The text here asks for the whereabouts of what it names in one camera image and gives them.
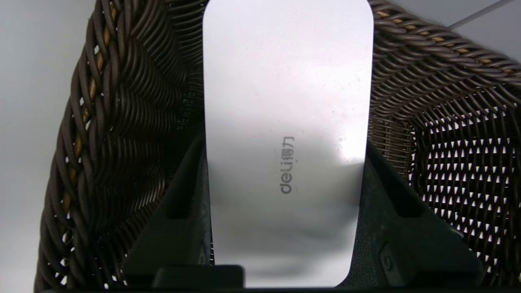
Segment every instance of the printed logo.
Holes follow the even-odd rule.
[[[280,171],[280,180],[282,183],[280,184],[280,192],[284,194],[290,194],[293,188],[291,187],[291,181],[293,180],[293,175],[291,172],[293,171],[293,142],[295,141],[294,137],[284,137],[282,140],[282,157],[280,164],[282,165]]]

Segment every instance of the gray wall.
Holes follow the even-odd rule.
[[[521,0],[391,0],[424,20],[521,62]]]
[[[521,60],[521,0],[394,1]],[[49,166],[93,7],[0,0],[0,292],[32,288]]]

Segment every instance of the white rectangular plate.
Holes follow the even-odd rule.
[[[247,287],[332,287],[349,272],[365,159],[366,0],[211,0],[206,143],[216,264]]]

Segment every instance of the wicker basket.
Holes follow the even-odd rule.
[[[124,286],[121,263],[203,119],[208,0],[97,0],[41,220],[35,291]],[[488,273],[519,285],[521,66],[384,0],[369,138]]]

